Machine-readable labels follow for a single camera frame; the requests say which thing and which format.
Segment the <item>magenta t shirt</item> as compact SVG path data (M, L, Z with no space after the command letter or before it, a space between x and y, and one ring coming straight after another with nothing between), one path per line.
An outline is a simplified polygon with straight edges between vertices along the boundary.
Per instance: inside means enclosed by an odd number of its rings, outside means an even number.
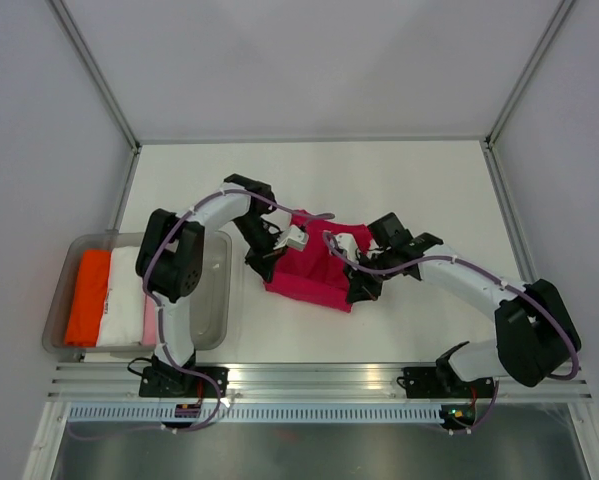
M350 313L346 302L349 281L344 274L344 262L331 255L322 233L351 234L366 253L372 241L366 225L348 225L326 220L311 221L306 228L308 243L303 251L289 249L276 263L273 279L263 283L265 290L292 300Z

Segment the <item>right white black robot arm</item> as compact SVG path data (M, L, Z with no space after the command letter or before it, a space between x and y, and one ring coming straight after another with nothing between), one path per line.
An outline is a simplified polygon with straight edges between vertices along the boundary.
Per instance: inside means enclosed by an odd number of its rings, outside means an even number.
M437 358L435 381L442 392L457 395L486 378L509 377L534 387L546 378L576 377L581 340L554 284L507 280L463 258L431 233L412 235L394 213L368 230L369 252L350 234L327 242L344 263L347 303L374 301L387 280L403 275L451 293L493 323L493 339L461 342Z

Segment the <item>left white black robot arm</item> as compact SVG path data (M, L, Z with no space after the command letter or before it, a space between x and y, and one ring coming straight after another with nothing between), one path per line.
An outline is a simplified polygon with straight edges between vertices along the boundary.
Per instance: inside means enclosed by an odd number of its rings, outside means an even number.
M232 174L184 214L157 209L150 215L135 270L155 304L154 356L167 366L162 383L174 395L188 395L197 384L191 308L185 299L201 279L206 237L233 222L249 246L246 264L269 283L285 253L276 247L280 235L263 219L276 208L270 185Z

